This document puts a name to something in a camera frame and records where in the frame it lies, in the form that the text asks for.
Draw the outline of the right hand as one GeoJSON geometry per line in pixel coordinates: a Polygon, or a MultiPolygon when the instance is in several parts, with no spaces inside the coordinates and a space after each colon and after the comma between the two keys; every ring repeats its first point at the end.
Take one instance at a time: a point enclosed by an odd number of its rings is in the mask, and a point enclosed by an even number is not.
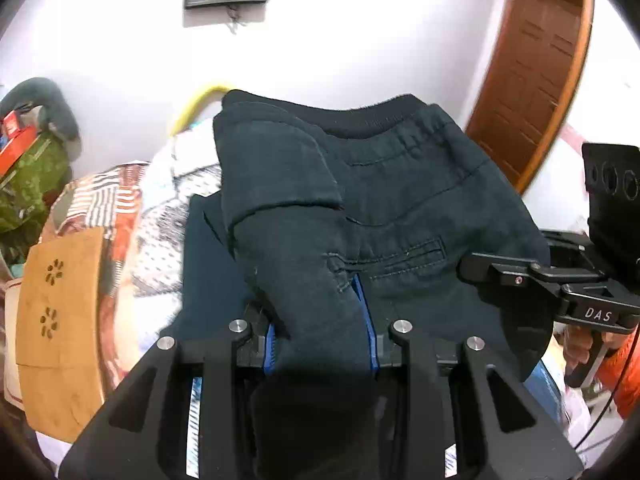
{"type": "Polygon", "coordinates": [[[563,335],[565,385],[570,388],[588,386],[607,353],[608,343],[600,332],[567,327],[563,335]]]}

